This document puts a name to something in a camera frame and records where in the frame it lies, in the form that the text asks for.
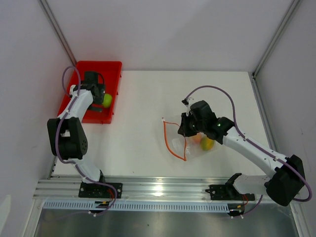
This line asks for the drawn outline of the green apple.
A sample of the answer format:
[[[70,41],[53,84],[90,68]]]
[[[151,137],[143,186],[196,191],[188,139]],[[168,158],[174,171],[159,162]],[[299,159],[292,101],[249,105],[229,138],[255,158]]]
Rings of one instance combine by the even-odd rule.
[[[102,106],[104,108],[109,108],[111,106],[111,104],[112,104],[112,99],[113,99],[112,95],[106,93],[104,95]]]

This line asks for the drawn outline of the pink peach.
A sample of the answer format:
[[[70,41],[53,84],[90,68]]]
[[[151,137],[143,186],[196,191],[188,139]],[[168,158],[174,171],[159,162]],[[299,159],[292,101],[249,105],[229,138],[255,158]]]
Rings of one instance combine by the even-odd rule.
[[[202,135],[200,133],[191,137],[191,141],[194,144],[199,144],[201,142],[201,140],[202,140]]]

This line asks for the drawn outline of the yellow orange mango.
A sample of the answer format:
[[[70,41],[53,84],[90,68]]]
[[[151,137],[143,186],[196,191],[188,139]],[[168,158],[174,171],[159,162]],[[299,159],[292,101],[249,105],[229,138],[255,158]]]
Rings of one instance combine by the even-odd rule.
[[[199,145],[203,151],[209,151],[213,149],[215,145],[215,141],[212,139],[209,139],[207,136],[204,136],[201,138]]]

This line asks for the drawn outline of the clear zip top bag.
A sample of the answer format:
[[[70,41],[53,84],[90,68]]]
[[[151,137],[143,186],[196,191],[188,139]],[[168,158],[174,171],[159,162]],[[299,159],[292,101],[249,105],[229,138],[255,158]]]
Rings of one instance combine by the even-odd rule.
[[[164,145],[173,157],[183,161],[188,161],[194,158],[203,157],[218,149],[219,145],[215,141],[213,149],[203,151],[199,144],[194,144],[191,141],[191,137],[183,137],[182,135],[179,135],[177,133],[180,127],[180,121],[178,118],[172,117],[169,120],[162,118],[161,120],[163,126]]]

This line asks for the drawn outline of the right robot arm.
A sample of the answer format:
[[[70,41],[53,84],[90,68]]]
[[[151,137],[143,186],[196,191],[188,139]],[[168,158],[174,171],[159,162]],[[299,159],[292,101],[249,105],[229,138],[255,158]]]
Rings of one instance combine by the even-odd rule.
[[[288,206],[295,199],[305,182],[303,162],[298,156],[287,157],[250,140],[235,122],[216,117],[204,100],[191,103],[184,99],[182,103],[187,110],[181,114],[178,134],[192,137],[203,133],[243,155],[264,172],[263,176],[233,175],[225,187],[229,198],[237,199],[242,194],[267,195],[281,206]]]

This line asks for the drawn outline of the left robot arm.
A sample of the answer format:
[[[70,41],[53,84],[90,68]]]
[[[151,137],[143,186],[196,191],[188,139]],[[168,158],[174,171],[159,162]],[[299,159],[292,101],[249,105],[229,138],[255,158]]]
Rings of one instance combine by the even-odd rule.
[[[88,140],[82,127],[82,120],[88,110],[102,111],[93,106],[101,105],[105,97],[104,77],[94,71],[84,72],[83,80],[79,71],[78,84],[72,85],[68,96],[69,103],[57,118],[47,122],[47,129],[52,153],[63,164],[72,165],[82,177],[82,181],[90,185],[90,192],[95,197],[103,197],[107,185],[102,171],[85,155]]]

